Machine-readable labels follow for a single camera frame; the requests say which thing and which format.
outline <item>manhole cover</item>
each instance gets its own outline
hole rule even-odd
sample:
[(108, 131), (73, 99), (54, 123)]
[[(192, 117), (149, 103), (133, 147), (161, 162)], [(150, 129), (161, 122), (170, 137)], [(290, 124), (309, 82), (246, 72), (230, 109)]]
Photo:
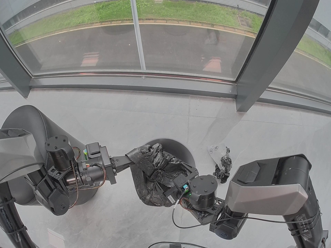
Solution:
[(249, 18), (237, 15), (239, 23), (242, 27), (252, 27), (252, 21)]

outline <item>gray metal column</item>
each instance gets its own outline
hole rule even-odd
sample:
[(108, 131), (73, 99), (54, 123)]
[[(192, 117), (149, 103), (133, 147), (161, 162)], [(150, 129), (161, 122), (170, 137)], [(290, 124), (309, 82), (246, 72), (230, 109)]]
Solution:
[(0, 25), (0, 73), (23, 97), (30, 93), (31, 76), (16, 52), (10, 46)]
[(131, 2), (133, 24), (134, 24), (134, 32), (136, 33), (136, 40), (137, 40), (137, 46), (138, 46), (140, 66), (141, 66), (142, 70), (146, 70), (144, 52), (143, 52), (143, 45), (141, 43), (141, 36), (140, 36), (140, 28), (139, 28), (136, 0), (130, 0), (130, 2)]
[(237, 79), (237, 111), (247, 112), (271, 84), (300, 42), (318, 2), (271, 0)]

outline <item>trash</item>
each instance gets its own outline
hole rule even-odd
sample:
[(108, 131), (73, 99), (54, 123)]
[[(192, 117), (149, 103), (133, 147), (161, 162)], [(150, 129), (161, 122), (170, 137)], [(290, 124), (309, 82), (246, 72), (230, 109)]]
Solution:
[(216, 176), (217, 179), (221, 180), (221, 184), (226, 183), (232, 168), (230, 149), (222, 143), (220, 145), (208, 146), (208, 152), (216, 163), (215, 172), (213, 175)]
[(130, 165), (130, 169), (141, 201), (148, 206), (172, 206), (170, 200), (159, 195), (156, 184), (165, 192), (175, 185), (172, 180), (178, 175), (187, 176), (188, 171), (181, 160), (163, 151), (160, 143), (143, 145), (126, 155), (135, 163)]

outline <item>crumpled plastic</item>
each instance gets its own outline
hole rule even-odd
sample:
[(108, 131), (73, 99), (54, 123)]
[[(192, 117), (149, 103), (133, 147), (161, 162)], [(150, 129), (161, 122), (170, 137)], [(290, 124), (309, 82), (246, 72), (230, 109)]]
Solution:
[(230, 157), (230, 149), (226, 147), (226, 153), (220, 159), (221, 166), (215, 165), (215, 172), (213, 173), (221, 184), (226, 183), (230, 176), (230, 170), (232, 168), (232, 160)]
[(133, 183), (141, 201), (148, 206), (170, 207), (172, 203), (157, 192), (158, 184), (164, 192), (175, 184), (178, 175), (188, 175), (181, 160), (163, 151), (161, 144), (143, 145), (126, 154), (134, 164), (130, 165)]

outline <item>white label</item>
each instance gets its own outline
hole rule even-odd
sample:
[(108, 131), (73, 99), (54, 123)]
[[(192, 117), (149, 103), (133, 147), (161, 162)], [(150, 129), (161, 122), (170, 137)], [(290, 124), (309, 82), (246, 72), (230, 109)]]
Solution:
[(170, 202), (173, 204), (173, 203), (175, 203), (176, 201), (173, 199), (173, 197), (170, 195), (170, 196), (168, 196), (168, 199), (170, 200)]

